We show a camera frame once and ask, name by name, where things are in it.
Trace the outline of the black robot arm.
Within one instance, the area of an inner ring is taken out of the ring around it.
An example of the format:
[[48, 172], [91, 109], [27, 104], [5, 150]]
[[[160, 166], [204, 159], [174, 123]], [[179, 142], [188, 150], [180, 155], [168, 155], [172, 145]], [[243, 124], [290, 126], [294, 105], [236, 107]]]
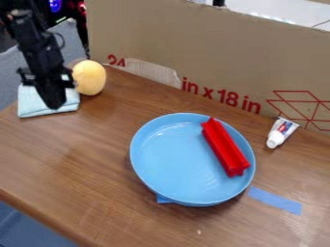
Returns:
[[0, 0], [0, 20], [27, 63], [27, 68], [17, 69], [21, 83], [33, 86], [45, 105], [57, 109], [67, 100], [65, 89], [75, 88], [60, 52], [63, 45], [43, 25], [32, 0]]

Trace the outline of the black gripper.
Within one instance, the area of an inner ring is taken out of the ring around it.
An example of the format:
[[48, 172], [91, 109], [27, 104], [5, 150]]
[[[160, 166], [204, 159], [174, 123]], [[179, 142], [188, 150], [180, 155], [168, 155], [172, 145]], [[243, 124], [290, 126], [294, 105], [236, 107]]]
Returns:
[[[51, 70], [48, 73], [35, 73], [29, 68], [19, 68], [17, 74], [24, 86], [36, 86], [36, 91], [44, 103], [51, 109], [57, 109], [65, 102], [65, 88], [75, 87], [72, 69], [63, 67]], [[60, 85], [43, 84], [47, 81], [57, 82]]]

